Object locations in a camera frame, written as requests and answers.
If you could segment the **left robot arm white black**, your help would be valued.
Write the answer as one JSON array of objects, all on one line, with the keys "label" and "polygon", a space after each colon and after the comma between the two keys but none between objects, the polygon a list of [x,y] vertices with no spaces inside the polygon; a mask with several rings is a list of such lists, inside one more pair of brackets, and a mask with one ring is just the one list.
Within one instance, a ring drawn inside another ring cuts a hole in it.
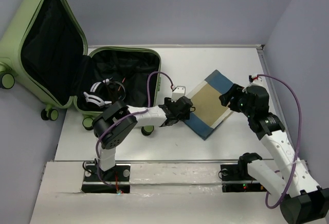
[{"label": "left robot arm white black", "polygon": [[153,107],[134,107],[116,102],[93,121],[93,132],[97,138],[96,174],[102,180],[109,180],[116,165],[116,147],[137,127],[166,127],[190,119],[196,110],[186,96],[173,101],[165,98],[164,104]]}]

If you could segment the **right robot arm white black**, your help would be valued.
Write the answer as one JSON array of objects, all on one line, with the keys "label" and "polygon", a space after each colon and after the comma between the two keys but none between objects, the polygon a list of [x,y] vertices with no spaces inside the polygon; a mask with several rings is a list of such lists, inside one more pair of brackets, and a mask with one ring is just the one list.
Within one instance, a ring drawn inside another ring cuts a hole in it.
[{"label": "right robot arm white black", "polygon": [[309,174],[288,140],[278,116],[269,111],[269,93],[258,84],[246,88],[233,84],[220,95],[223,106],[243,113],[250,129],[272,155],[278,173],[271,170],[257,153],[244,153],[227,176],[243,180],[253,178],[270,195],[279,200],[280,211],[287,223],[307,223],[325,218],[328,213],[328,189]]}]

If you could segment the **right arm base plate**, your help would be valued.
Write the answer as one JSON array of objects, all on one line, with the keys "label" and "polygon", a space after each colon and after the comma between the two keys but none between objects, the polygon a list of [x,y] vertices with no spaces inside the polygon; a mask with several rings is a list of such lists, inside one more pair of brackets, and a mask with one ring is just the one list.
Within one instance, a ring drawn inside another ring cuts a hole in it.
[{"label": "right arm base plate", "polygon": [[248,174],[242,174],[237,164],[221,164],[218,177],[223,193],[266,192],[258,181]]}]

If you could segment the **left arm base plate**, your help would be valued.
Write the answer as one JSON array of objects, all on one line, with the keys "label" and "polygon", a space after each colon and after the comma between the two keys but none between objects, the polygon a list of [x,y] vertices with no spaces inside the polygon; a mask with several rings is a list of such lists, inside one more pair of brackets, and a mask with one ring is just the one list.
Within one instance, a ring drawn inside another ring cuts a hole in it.
[{"label": "left arm base plate", "polygon": [[131,191],[131,165],[118,163],[113,168],[102,171],[95,161],[84,161],[81,191],[83,193],[128,194]]}]

